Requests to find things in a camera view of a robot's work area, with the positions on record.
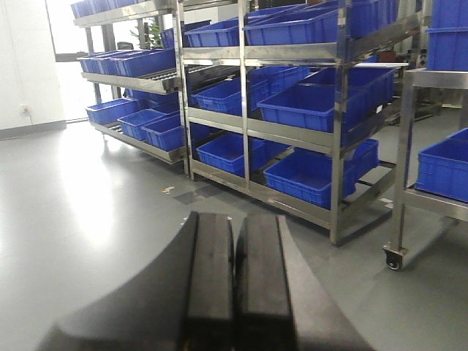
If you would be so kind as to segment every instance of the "roller rack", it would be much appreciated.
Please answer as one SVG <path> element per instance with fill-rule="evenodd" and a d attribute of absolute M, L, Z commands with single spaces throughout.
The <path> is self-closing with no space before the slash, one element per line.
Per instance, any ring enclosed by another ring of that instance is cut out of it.
<path fill-rule="evenodd" d="M 189 171 L 192 178 L 195 174 L 209 178 L 238 190 L 246 195 L 261 200 L 269 205 L 280 208 L 290 214 L 299 216 L 307 221 L 318 224 L 330 231 L 330 240 L 333 244 L 343 243 L 350 235 L 356 232 L 356 225 L 352 223 L 357 212 L 370 206 L 383 192 L 389 189 L 395 178 L 395 169 L 392 164 L 382 162 L 381 166 L 388 169 L 387 173 L 375 184 L 361 181 L 368 189 L 355 201 L 349 203 L 343 199 L 344 158 L 347 152 L 356 149 L 364 140 L 374 135 L 385 126 L 385 121 L 391 119 L 395 113 L 399 113 L 399 103 L 393 103 L 382 112 L 366 119 L 355 131 L 366 130 L 365 138 L 358 138 L 351 146 L 342 147 L 341 121 L 347 106 L 347 73 L 357 63 L 384 51 L 420 31 L 422 20 L 421 8 L 416 8 L 415 13 L 407 18 L 399 19 L 394 24 L 357 40 L 347 37 L 349 32 L 350 14 L 347 6 L 350 0 L 339 0 L 339 40 L 338 42 L 307 45 L 278 45 L 278 46 L 246 46 L 244 38 L 244 24 L 247 21 L 248 1 L 238 1 L 239 35 L 238 47 L 226 48 L 184 48 L 179 55 L 183 65 L 227 65 L 240 67 L 241 93 L 242 93 L 242 117 L 225 113 L 215 113 L 189 107 L 186 103 L 189 95 L 184 86 L 184 109 L 186 125 L 190 123 L 205 124 L 223 130 L 241 133 L 244 136 L 245 178 L 239 177 L 209 165 L 197 161 L 192 155 L 189 129 L 188 155 Z M 183 22 L 185 1 L 177 3 L 175 11 L 175 23 Z M 334 133 L 318 132 L 310 129 L 289 127 L 281 124 L 260 121 L 248 116 L 247 99 L 247 71 L 250 67 L 268 65 L 305 65 L 305 66 L 332 66 L 336 67 L 336 112 L 334 117 Z M 313 151 L 331 154 L 333 157 L 332 177 L 332 206 L 327 210 L 295 197 L 277 192 L 263 184 L 252 181 L 249 172 L 249 137 L 260 137 L 266 140 L 298 146 Z M 383 216 L 380 213 L 377 218 L 367 216 L 366 222 L 360 226 L 368 227 L 378 223 Z"/>
<path fill-rule="evenodd" d="M 139 4 L 122 7 L 115 10 L 97 13 L 95 15 L 89 15 L 83 18 L 75 19 L 75 25 L 86 29 L 86 37 L 88 40 L 88 51 L 90 54 L 94 52 L 93 38 L 91 35 L 92 26 L 101 26 L 104 38 L 105 50 L 115 50 L 116 43 L 113 35 L 113 23 L 122 22 L 127 20 L 140 20 L 139 24 L 142 24 L 143 18 L 156 17 L 160 15 L 166 15 L 174 13 L 174 9 L 177 6 L 176 0 L 150 0 Z M 234 4 L 233 0 L 188 0 L 185 1 L 185 10 L 192 11 L 198 9 L 204 9 L 213 6 L 220 6 L 224 4 Z M 181 37 L 175 35 L 175 47 L 178 48 L 178 40 L 181 42 Z M 106 84 L 113 87 L 113 97 L 118 98 L 120 96 L 118 87 L 120 88 L 131 88 L 140 91 L 147 91 L 155 94 L 172 94 L 176 91 L 180 91 L 182 87 L 182 76 L 184 80 L 186 74 L 189 75 L 190 81 L 194 86 L 201 83 L 206 83 L 210 80 L 215 80 L 219 76 L 226 76 L 233 74 L 238 68 L 233 69 L 232 67 L 215 67 L 206 65 L 200 65 L 196 67 L 188 67 L 187 69 L 180 68 L 180 60 L 176 60 L 177 68 L 169 69 L 167 71 L 155 72 L 152 75 L 147 75 L 138 78 L 128 78 L 116 75 L 98 75 L 94 73 L 83 73 L 82 76 L 95 84 L 97 102 L 101 102 L 99 84 Z M 183 113 L 181 114 L 181 121 L 184 124 L 185 118 Z M 91 123 L 91 125 L 101 132 L 103 135 L 109 135 L 117 140 L 120 140 L 126 144 L 139 148 L 141 151 L 146 152 L 149 155 L 156 157 L 166 163 L 174 164 L 186 160 L 186 148 L 180 148 L 171 152 L 163 151 L 145 142 L 136 140 L 132 137 L 128 137 L 121 132 L 121 128 L 118 124 L 108 124 L 105 126 Z M 186 172 L 188 172 L 188 163 L 186 162 Z"/>
<path fill-rule="evenodd" d="M 387 266 L 398 271 L 403 268 L 408 250 L 403 247 L 404 215 L 406 207 L 420 208 L 442 216 L 468 222 L 468 204 L 447 197 L 422 192 L 408 184 L 411 160 L 412 133 L 415 123 L 416 91 L 419 88 L 464 90 L 460 129 L 468 127 L 468 72 L 443 72 L 414 69 L 407 71 L 403 85 L 403 108 L 396 166 L 395 203 L 393 204 L 393 231 L 390 242 L 383 246 Z"/>

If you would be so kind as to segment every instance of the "shelf post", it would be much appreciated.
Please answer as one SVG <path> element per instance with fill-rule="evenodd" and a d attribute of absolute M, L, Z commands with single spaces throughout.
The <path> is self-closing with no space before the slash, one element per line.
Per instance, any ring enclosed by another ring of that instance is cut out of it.
<path fill-rule="evenodd" d="M 404 192 L 408 187 L 408 172 L 411 161 L 412 130 L 416 113 L 414 75 L 406 72 L 403 85 L 403 106 L 399 136 L 398 159 L 396 163 L 395 201 L 393 204 L 393 234 L 386 249 L 392 252 L 403 250 Z"/>
<path fill-rule="evenodd" d="M 114 27 L 112 24 L 105 24 L 101 26 L 102 39 L 104 40 L 104 51 L 117 50 L 116 37 L 114 36 Z M 121 98 L 120 88 L 118 86 L 112 86 L 112 98 Z"/>
<path fill-rule="evenodd" d="M 238 16 L 239 16 L 239 53 L 240 53 L 240 71 L 241 71 L 241 96 L 242 96 L 242 135 L 244 137 L 244 167 L 246 189 L 250 187 L 250 152 L 249 152 L 249 136 L 247 135 L 248 117 L 249 117 L 249 104 L 247 99 L 248 82 L 247 82 L 247 68 L 245 59 L 245 34 L 244 26 L 246 16 L 248 13 L 247 7 L 249 2 L 247 0 L 240 0 L 238 2 Z"/>
<path fill-rule="evenodd" d="M 339 0 L 338 42 L 336 48 L 335 115 L 333 119 L 333 162 L 331 182 L 331 228 L 330 241 L 340 241 L 340 214 L 342 211 L 344 181 L 344 156 L 341 155 L 341 132 L 343 115 L 347 110 L 348 62 L 350 60 L 351 0 Z"/>
<path fill-rule="evenodd" d="M 175 48 L 175 67 L 177 69 L 177 77 L 180 80 L 180 89 L 178 90 L 178 103 L 181 111 L 181 124 L 184 126 L 184 139 L 186 146 L 186 155 L 184 157 L 185 174 L 189 175 L 192 180 L 195 175 L 190 165 L 192 159 L 192 137 L 190 135 L 189 122 L 189 89 L 187 86 L 186 70 L 184 66 L 184 48 L 183 48 L 183 32 L 184 32 L 184 2 L 173 0 L 173 30 L 174 30 L 174 48 Z"/>
<path fill-rule="evenodd" d="M 86 44 L 88 45 L 88 54 L 93 55 L 94 54 L 94 42 L 93 42 L 93 34 L 91 32 L 91 28 L 86 27 L 85 31 L 86 31 Z M 101 98 L 101 89 L 99 87 L 99 84 L 93 83 L 93 87 L 94 87 L 94 96 L 96 97 L 96 103 L 101 104 L 102 98 Z"/>

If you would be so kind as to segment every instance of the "metal shelf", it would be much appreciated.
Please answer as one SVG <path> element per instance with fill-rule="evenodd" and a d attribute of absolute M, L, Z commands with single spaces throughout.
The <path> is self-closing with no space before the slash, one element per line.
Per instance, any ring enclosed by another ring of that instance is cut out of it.
<path fill-rule="evenodd" d="M 468 127 L 468 72 L 428 71 L 426 69 L 414 69 L 406 72 L 396 168 L 393 234 L 390 241 L 383 247 L 387 255 L 387 266 L 395 271 L 403 267 L 404 256 L 408 253 L 408 250 L 403 247 L 404 215 L 407 206 L 468 222 L 468 203 L 418 191 L 408 184 L 416 114 L 415 96 L 418 88 L 465 90 L 459 128 Z"/>
<path fill-rule="evenodd" d="M 110 86 L 120 86 L 140 91 L 147 91 L 155 94 L 171 94 L 180 86 L 177 72 L 175 70 L 166 73 L 157 73 L 147 78 L 130 78 L 118 75 L 98 75 L 96 73 L 81 74 L 83 78 L 92 83 L 108 84 Z"/>
<path fill-rule="evenodd" d="M 295 216 L 307 221 L 317 223 L 321 227 L 330 229 L 330 211 L 325 208 L 312 205 L 311 203 L 277 192 L 276 190 L 252 181 L 249 182 L 249 189 L 247 189 L 246 180 L 244 178 L 219 170 L 218 168 L 206 165 L 199 161 L 192 161 L 192 170 L 200 176 L 228 186 L 245 195 L 262 200 L 269 205 L 280 208 L 283 211 L 294 214 Z"/>
<path fill-rule="evenodd" d="M 387 125 L 386 121 L 388 119 L 400 114 L 400 109 L 401 100 L 397 99 L 394 103 L 349 131 L 348 137 L 352 140 L 352 145 L 341 148 L 342 155 L 344 156 L 347 152 L 357 148 L 362 142 L 379 132 Z M 193 123 L 204 124 L 240 134 L 243 132 L 243 121 L 240 116 L 189 107 L 188 117 L 189 121 Z M 247 119 L 246 129 L 247 135 L 250 137 L 259 137 L 324 154 L 331 154 L 333 152 L 333 133 L 292 127 L 253 118 Z"/>
<path fill-rule="evenodd" d="M 402 18 L 388 27 L 350 43 L 351 61 L 363 61 L 388 47 L 419 32 L 422 12 Z M 246 46 L 245 65 L 334 65 L 337 60 L 337 42 L 300 45 Z M 199 65 L 239 65 L 239 47 L 184 48 L 184 63 Z"/>
<path fill-rule="evenodd" d="M 218 181 L 221 184 L 237 189 L 291 214 L 295 214 L 310 222 L 318 224 L 330 230 L 330 240 L 333 244 L 343 241 L 348 234 L 347 224 L 352 222 L 357 212 L 369 207 L 382 193 L 394 182 L 395 169 L 392 165 L 382 164 L 392 168 L 376 184 L 367 184 L 369 188 L 352 204 L 345 205 L 342 201 L 342 184 L 344 179 L 344 160 L 346 154 L 357 148 L 364 140 L 371 137 L 384 126 L 392 117 L 400 114 L 401 100 L 396 100 L 385 107 L 381 112 L 369 116 L 365 121 L 344 136 L 341 130 L 343 115 L 347 109 L 347 89 L 340 82 L 347 81 L 347 73 L 350 67 L 360 61 L 387 50 L 392 45 L 417 34 L 423 19 L 422 11 L 418 4 L 415 5 L 415 13 L 406 18 L 398 19 L 395 23 L 376 31 L 364 38 L 349 40 L 350 17 L 345 0 L 339 1 L 339 25 L 338 39 L 336 42 L 304 44 L 304 45 L 266 45 L 247 46 L 244 36 L 239 37 L 238 47 L 224 48 L 183 48 L 181 51 L 183 65 L 230 65 L 239 66 L 241 70 L 242 116 L 232 116 L 224 113 L 199 110 L 185 106 L 187 123 L 200 123 L 224 129 L 230 132 L 241 133 L 244 136 L 245 168 L 249 169 L 249 137 L 259 137 L 278 143 L 306 148 L 330 154 L 332 157 L 333 176 L 331 209 L 323 212 L 316 208 L 310 208 L 310 204 L 292 199 L 289 195 L 280 194 L 252 183 L 250 172 L 246 179 L 236 177 L 226 172 L 213 169 L 189 156 L 191 172 Z M 239 1 L 239 17 L 246 18 L 246 0 Z M 239 21 L 240 33 L 244 29 L 244 22 Z M 334 133 L 318 132 L 303 128 L 285 126 L 282 124 L 261 121 L 250 116 L 248 111 L 248 96 L 246 93 L 247 67 L 261 67 L 271 65 L 291 66 L 335 66 L 335 115 L 333 118 Z"/>
<path fill-rule="evenodd" d="M 193 82 L 194 86 L 206 84 L 210 80 L 225 77 L 237 71 L 238 69 L 235 67 L 223 66 L 198 66 L 188 68 L 190 80 Z M 139 78 L 121 77 L 118 75 L 98 75 L 85 72 L 81 75 L 92 83 L 120 86 L 122 88 L 147 91 L 161 95 L 171 94 L 181 87 L 181 80 L 178 77 L 176 69 L 169 69 Z"/>
<path fill-rule="evenodd" d="M 236 3 L 237 1 L 234 0 L 186 0 L 184 1 L 184 6 L 186 11 L 193 11 Z M 150 0 L 86 17 L 76 18 L 75 25 L 81 28 L 103 26 L 105 24 L 168 15 L 170 13 L 172 13 L 172 0 Z"/>
<path fill-rule="evenodd" d="M 404 193 L 404 203 L 410 207 L 468 222 L 468 204 L 461 201 L 422 192 L 411 187 Z"/>
<path fill-rule="evenodd" d="M 164 151 L 160 148 L 156 148 L 152 145 L 149 145 L 143 141 L 129 137 L 128 135 L 122 134 L 121 127 L 119 124 L 108 124 L 107 126 L 102 126 L 100 124 L 95 124 L 91 122 L 91 125 L 102 134 L 109 135 L 117 140 L 120 140 L 123 143 L 131 145 L 135 148 L 140 149 L 141 151 L 156 157 L 170 165 L 174 165 L 177 162 L 180 162 L 185 155 L 185 148 L 179 148 L 174 151 Z"/>
<path fill-rule="evenodd" d="M 352 203 L 347 205 L 343 204 L 341 215 L 342 224 L 351 222 L 355 218 L 355 214 L 362 209 L 364 205 L 373 203 L 383 192 L 387 191 L 393 185 L 393 178 L 395 176 L 395 170 L 393 168 L 395 165 L 382 163 L 382 166 L 390 168 L 390 172 L 382 177 L 376 184 L 371 184 L 371 186 Z M 245 178 L 206 165 L 200 161 L 192 160 L 192 171 L 207 179 L 211 179 L 212 181 L 228 186 L 245 195 L 286 211 L 289 214 L 318 224 L 325 229 L 331 228 L 331 211 L 326 208 L 321 208 L 306 201 L 302 201 L 296 197 L 278 192 L 253 181 L 249 181 L 249 186 L 246 186 Z M 369 218 L 369 222 L 375 220 L 375 218 Z"/>
<path fill-rule="evenodd" d="M 171 0 L 151 0 L 75 19 L 81 28 L 170 14 Z"/>

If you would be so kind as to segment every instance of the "caster wheel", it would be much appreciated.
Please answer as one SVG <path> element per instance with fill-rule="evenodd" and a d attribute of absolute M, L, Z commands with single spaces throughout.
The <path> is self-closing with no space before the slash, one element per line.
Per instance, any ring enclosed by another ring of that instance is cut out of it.
<path fill-rule="evenodd" d="M 403 268 L 403 256 L 394 252 L 386 252 L 387 255 L 387 267 L 392 271 L 399 271 Z"/>

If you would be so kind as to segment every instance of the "white wall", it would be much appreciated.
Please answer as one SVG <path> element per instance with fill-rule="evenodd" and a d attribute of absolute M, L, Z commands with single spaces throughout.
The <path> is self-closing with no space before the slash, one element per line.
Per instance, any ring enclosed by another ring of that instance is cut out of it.
<path fill-rule="evenodd" d="M 0 48 L 0 129 L 64 120 L 44 0 L 0 0 Z"/>

